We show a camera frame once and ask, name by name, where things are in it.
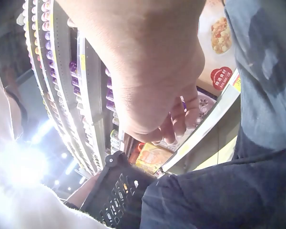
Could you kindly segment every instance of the bright light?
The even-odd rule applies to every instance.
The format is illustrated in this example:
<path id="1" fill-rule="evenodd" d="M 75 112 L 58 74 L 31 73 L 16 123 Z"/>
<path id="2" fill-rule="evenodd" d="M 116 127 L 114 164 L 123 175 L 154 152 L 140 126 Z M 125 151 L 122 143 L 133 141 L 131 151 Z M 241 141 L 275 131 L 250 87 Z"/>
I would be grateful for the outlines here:
<path id="1" fill-rule="evenodd" d="M 43 136 L 45 136 L 51 128 L 54 126 L 53 120 L 48 119 L 38 130 L 32 138 L 32 144 L 38 144 L 41 142 Z"/>
<path id="2" fill-rule="evenodd" d="M 6 160 L 6 168 L 13 183 L 30 185 L 42 180 L 47 172 L 47 160 L 37 149 L 15 147 Z"/>
<path id="3" fill-rule="evenodd" d="M 72 170 L 75 168 L 75 166 L 77 165 L 77 161 L 74 158 L 73 161 L 71 162 L 71 164 L 68 166 L 67 170 L 66 170 L 66 174 L 69 175 Z"/>
<path id="4" fill-rule="evenodd" d="M 82 179 L 80 180 L 80 184 L 84 183 L 85 179 L 85 177 L 82 177 Z"/>

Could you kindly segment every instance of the fingers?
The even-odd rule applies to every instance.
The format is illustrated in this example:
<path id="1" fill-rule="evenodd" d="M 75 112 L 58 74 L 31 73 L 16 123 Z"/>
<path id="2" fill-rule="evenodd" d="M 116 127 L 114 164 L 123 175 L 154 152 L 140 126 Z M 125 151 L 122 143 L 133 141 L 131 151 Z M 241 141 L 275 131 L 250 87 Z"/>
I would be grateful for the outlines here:
<path id="1" fill-rule="evenodd" d="M 152 141 L 160 142 L 163 139 L 161 130 L 159 128 L 155 129 L 154 131 L 148 134 L 139 134 L 139 133 L 133 133 L 133 132 L 132 133 L 127 132 L 127 134 L 129 134 L 136 140 L 143 142 L 143 143 L 152 142 Z"/>
<path id="2" fill-rule="evenodd" d="M 171 145 L 175 144 L 175 132 L 173 129 L 173 123 L 170 114 L 168 114 L 160 126 L 162 136 L 164 138 L 164 141 Z"/>
<path id="3" fill-rule="evenodd" d="M 185 124 L 188 129 L 193 129 L 196 127 L 196 120 L 200 111 L 196 85 L 190 85 L 184 88 L 182 96 L 187 110 L 185 114 Z"/>
<path id="4" fill-rule="evenodd" d="M 186 131 L 185 112 L 181 98 L 179 96 L 176 97 L 170 114 L 172 116 L 173 128 L 176 136 L 183 136 Z"/>

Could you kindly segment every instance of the white shirt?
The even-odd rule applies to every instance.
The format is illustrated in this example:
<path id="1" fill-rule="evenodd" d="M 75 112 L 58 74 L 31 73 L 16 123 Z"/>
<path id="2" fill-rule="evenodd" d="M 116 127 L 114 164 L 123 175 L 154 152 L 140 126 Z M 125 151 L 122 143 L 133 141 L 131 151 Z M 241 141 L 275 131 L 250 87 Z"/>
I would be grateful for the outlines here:
<path id="1" fill-rule="evenodd" d="M 8 229 L 104 229 L 100 222 L 65 206 L 42 184 L 9 182 L 6 161 L 16 156 L 10 106 L 0 79 L 0 228 Z"/>

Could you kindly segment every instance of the store shelf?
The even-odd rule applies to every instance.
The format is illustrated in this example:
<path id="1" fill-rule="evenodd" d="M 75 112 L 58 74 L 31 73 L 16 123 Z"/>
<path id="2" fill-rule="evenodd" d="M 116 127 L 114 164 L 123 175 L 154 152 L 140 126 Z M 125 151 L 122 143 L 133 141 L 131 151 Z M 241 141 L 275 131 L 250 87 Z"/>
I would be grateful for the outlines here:
<path id="1" fill-rule="evenodd" d="M 58 133 L 62 137 L 62 139 L 65 139 L 66 135 L 70 136 L 70 131 L 68 131 L 68 125 L 67 125 L 66 118 L 65 118 L 62 110 L 60 109 L 60 106 L 58 103 L 59 97 L 58 97 L 57 92 L 54 88 L 55 85 L 53 84 L 52 77 L 50 75 L 51 68 L 49 66 L 49 60 L 46 56 L 47 52 L 48 52 L 48 50 L 46 49 L 46 42 L 47 42 L 47 40 L 45 39 L 45 33 L 46 32 L 42 30 L 42 24 L 44 22 L 41 20 L 41 15 L 43 14 L 43 12 L 41 10 L 41 6 L 43 3 L 44 2 L 42 0 L 37 1 L 36 22 L 35 22 L 36 23 L 37 47 L 39 49 L 39 57 L 40 57 L 40 63 L 41 63 L 41 67 L 42 67 L 42 72 L 41 72 L 40 76 L 42 76 L 43 79 L 45 80 L 45 85 L 47 87 L 49 97 L 57 108 L 56 111 L 58 113 L 57 114 L 58 119 L 56 118 L 55 112 L 53 111 L 53 108 L 50 105 L 50 101 L 48 100 L 48 98 L 46 96 L 44 96 L 44 101 L 45 101 L 45 104 L 47 106 L 48 113 L 50 113 L 52 119 L 55 121 L 56 130 L 58 131 Z M 78 163 L 80 165 L 82 165 L 83 167 L 85 167 L 85 169 L 88 169 L 87 165 L 85 165 L 85 162 L 80 158 L 80 156 L 77 152 L 77 151 L 79 151 L 79 149 L 76 150 L 76 147 L 74 146 L 75 145 L 74 141 L 72 141 L 72 139 L 70 139 L 70 142 L 65 141 L 65 145 L 67 146 L 67 148 L 70 151 L 70 153 L 72 154 L 72 156 L 78 161 Z"/>
<path id="2" fill-rule="evenodd" d="M 76 139 L 76 151 L 85 161 L 89 169 L 95 173 L 96 166 L 91 163 L 92 150 L 86 145 L 87 139 L 83 128 L 83 122 L 79 110 L 77 109 L 76 95 L 73 93 L 72 77 L 69 70 L 71 61 L 70 31 L 67 26 L 68 16 L 61 9 L 56 1 L 51 1 L 50 9 L 50 42 L 54 58 L 54 69 L 59 90 L 62 95 L 63 105 L 66 109 L 67 121 L 74 134 L 70 134 L 71 139 Z"/>
<path id="3" fill-rule="evenodd" d="M 86 121 L 90 125 L 93 151 L 100 166 L 105 166 L 106 143 L 110 142 L 113 112 L 106 109 L 108 76 L 105 65 L 81 34 L 79 41 L 81 95 Z"/>
<path id="4" fill-rule="evenodd" d="M 37 85 L 39 87 L 41 95 L 45 95 L 47 93 L 47 86 L 45 84 L 43 75 L 42 75 L 42 70 L 39 67 L 39 61 L 37 60 L 37 54 L 35 53 L 35 37 L 34 37 L 34 30 L 32 29 L 33 21 L 32 21 L 32 8 L 35 6 L 33 4 L 33 1 L 26 1 L 26 10 L 24 10 L 25 15 L 24 17 L 26 18 L 26 44 L 28 46 L 28 51 L 30 54 L 30 59 L 33 67 L 33 72 L 36 78 Z"/>
<path id="5" fill-rule="evenodd" d="M 162 166 L 163 171 L 167 171 L 185 155 L 187 155 L 188 152 L 190 152 L 191 149 L 193 149 L 207 135 L 207 133 L 209 133 L 209 131 L 229 110 L 240 95 L 240 87 L 238 88 L 236 85 L 234 85 L 238 75 L 238 70 L 235 70 L 231 79 L 229 80 L 229 83 L 218 97 L 212 111 L 209 112 L 208 116 L 203 120 L 203 122 L 201 122 L 192 135 L 179 147 L 174 156 Z"/>

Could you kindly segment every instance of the food box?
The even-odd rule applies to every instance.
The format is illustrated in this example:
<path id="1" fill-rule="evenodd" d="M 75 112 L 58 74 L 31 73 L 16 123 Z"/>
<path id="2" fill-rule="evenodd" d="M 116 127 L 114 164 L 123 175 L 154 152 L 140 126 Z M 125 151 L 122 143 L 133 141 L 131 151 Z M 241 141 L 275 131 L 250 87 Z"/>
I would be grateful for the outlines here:
<path id="1" fill-rule="evenodd" d="M 135 165 L 151 174 L 154 174 L 162 165 L 164 165 L 173 154 L 159 146 L 151 143 L 145 143 Z"/>
<path id="2" fill-rule="evenodd" d="M 197 86 L 219 96 L 236 69 L 234 47 L 221 0 L 207 0 L 199 18 L 198 39 L 205 67 Z"/>

